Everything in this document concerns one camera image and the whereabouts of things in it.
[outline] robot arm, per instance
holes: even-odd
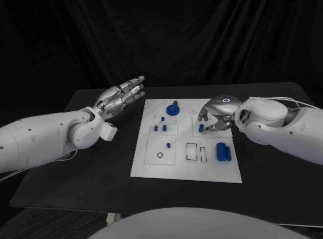
[[[78,149],[91,147],[98,138],[113,140],[117,128],[107,119],[117,116],[145,92],[140,76],[111,87],[93,107],[80,111],[35,116],[0,128],[0,173],[38,167]]]
[[[217,118],[217,124],[204,131],[227,130],[231,121],[240,131],[259,144],[270,144],[293,156],[323,165],[323,110],[316,107],[289,109],[276,100],[290,98],[254,98],[241,102],[235,97],[220,96],[204,106],[199,121],[207,114]]]

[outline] white board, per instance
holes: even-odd
[[[169,116],[166,108],[175,100],[181,111],[176,116]],[[208,127],[218,121],[211,114],[208,122],[198,121],[198,113],[211,99],[175,100],[146,100],[132,177],[243,183],[231,129],[205,133],[198,131],[201,124]],[[221,142],[230,146],[231,161],[217,160],[217,144]],[[196,149],[186,149],[186,144],[196,144]],[[207,161],[201,161],[204,147]],[[198,160],[188,160],[186,152],[198,154]]]

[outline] dark floor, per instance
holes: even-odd
[[[107,213],[23,209],[0,228],[0,239],[87,239],[106,225]],[[323,239],[321,228],[285,227],[312,239]]]

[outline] table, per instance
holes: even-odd
[[[91,106],[104,89],[75,92],[65,111]],[[214,98],[220,95],[292,97],[312,104],[293,82],[146,88],[146,99]],[[235,212],[277,224],[323,227],[323,166],[256,144],[233,127],[243,184],[130,177],[145,100],[110,121],[111,142],[78,151],[65,162],[29,170],[10,205],[136,214],[166,207]]]

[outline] small blue piece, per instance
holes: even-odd
[[[231,161],[231,160],[233,160],[233,158],[231,158],[230,146],[227,146],[227,150],[228,150],[228,161]]]
[[[171,116],[178,115],[178,113],[179,113],[178,101],[175,101],[173,104],[168,106],[166,113],[168,113]]]
[[[201,132],[201,133],[202,133],[202,131],[204,131],[204,127],[205,127],[205,125],[201,124],[201,125],[199,125],[199,132]]]
[[[220,161],[227,161],[228,160],[228,149],[225,143],[218,143],[217,144],[217,159]]]

